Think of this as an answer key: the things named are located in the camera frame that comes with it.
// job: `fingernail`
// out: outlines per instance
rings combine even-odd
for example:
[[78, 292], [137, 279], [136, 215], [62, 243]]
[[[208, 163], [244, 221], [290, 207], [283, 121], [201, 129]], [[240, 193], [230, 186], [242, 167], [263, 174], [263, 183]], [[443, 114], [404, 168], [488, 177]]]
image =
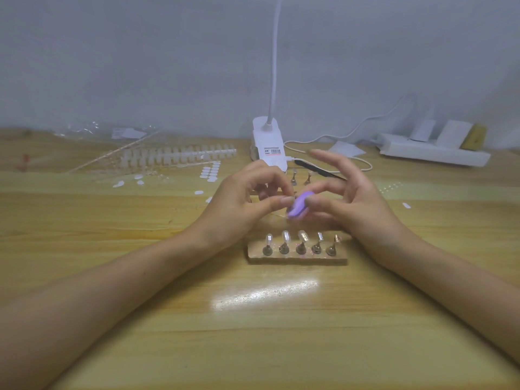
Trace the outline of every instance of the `fingernail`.
[[294, 203], [294, 197], [291, 197], [291, 196], [286, 196], [284, 198], [282, 198], [280, 200], [280, 203], [283, 205], [283, 206], [291, 206], [293, 203]]

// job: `yellow object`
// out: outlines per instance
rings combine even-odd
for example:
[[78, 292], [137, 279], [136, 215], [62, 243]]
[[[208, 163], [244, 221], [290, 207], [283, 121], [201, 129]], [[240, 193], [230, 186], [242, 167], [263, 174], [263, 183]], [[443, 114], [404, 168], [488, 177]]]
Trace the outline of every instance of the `yellow object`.
[[[0, 163], [0, 304], [184, 229], [219, 182], [251, 162], [250, 140], [232, 140], [237, 157], [222, 160], [216, 183], [199, 177], [201, 166], [168, 169], [163, 179], [145, 175], [141, 186], [133, 175], [95, 182], [93, 174], [63, 172], [112, 148], [43, 135], [0, 140], [0, 158], [31, 156], [24, 173], [16, 163]], [[200, 144], [215, 141], [230, 142]], [[363, 150], [374, 164], [365, 175], [402, 222], [439, 248], [520, 285], [518, 155], [493, 151], [486, 167], [470, 168]], [[307, 177], [298, 168], [297, 190]], [[113, 188], [120, 179], [125, 184]], [[204, 194], [196, 196], [197, 190]], [[50, 388], [518, 389], [518, 367], [510, 359], [378, 267], [357, 243], [349, 246], [348, 266], [247, 262], [248, 241], [279, 236], [287, 227], [283, 217], [266, 216], [136, 309]], [[326, 232], [305, 230], [309, 236]], [[294, 238], [297, 231], [291, 231]]]
[[470, 132], [467, 133], [466, 138], [462, 145], [460, 145], [460, 149], [467, 150], [480, 150], [484, 146], [484, 140], [486, 139], [487, 127], [483, 124], [475, 123], [473, 124]]

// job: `right hand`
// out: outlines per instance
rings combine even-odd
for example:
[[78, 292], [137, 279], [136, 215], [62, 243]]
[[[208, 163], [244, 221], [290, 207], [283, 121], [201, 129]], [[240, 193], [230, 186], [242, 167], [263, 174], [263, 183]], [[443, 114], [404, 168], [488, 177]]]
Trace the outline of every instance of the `right hand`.
[[[315, 195], [305, 200], [309, 212], [302, 220], [318, 221], [345, 230], [378, 262], [381, 255], [384, 256], [385, 248], [413, 235], [395, 216], [375, 184], [347, 157], [317, 149], [311, 150], [310, 155], [336, 167], [347, 181], [327, 178], [307, 185], [301, 193], [312, 191]], [[319, 194], [324, 191], [339, 194], [342, 198], [335, 200]]]

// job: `hand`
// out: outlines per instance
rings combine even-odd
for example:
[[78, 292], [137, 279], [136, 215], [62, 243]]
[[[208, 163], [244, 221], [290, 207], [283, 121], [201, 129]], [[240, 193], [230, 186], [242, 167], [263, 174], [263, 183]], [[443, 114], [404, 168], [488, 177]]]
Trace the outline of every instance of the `hand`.
[[[309, 212], [303, 220], [324, 222], [331, 228], [345, 230], [361, 242], [376, 261], [382, 253], [384, 255], [385, 248], [401, 241], [404, 236], [412, 235], [374, 183], [347, 157], [323, 150], [312, 150], [310, 155], [336, 167], [347, 177], [347, 182], [327, 178], [306, 186], [302, 193], [310, 190], [316, 195], [305, 200]], [[339, 194], [342, 198], [335, 200], [318, 194], [324, 191]]]
[[[284, 196], [277, 194], [278, 188]], [[253, 189], [260, 202], [251, 203]], [[258, 160], [224, 179], [189, 229], [195, 229], [212, 249], [222, 250], [242, 238], [263, 216], [290, 207], [293, 202], [293, 187], [282, 170]]]

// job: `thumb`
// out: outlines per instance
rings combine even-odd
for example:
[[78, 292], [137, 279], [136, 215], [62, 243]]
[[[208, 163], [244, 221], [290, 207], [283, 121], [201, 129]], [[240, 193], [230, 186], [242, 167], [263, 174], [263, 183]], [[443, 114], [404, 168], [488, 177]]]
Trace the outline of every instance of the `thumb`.
[[294, 203], [291, 196], [272, 196], [252, 204], [252, 212], [258, 219], [279, 209], [288, 208]]
[[325, 212], [336, 218], [344, 217], [347, 212], [347, 203], [332, 200], [328, 197], [320, 196], [319, 194], [307, 197], [305, 199], [305, 205], [314, 212]]

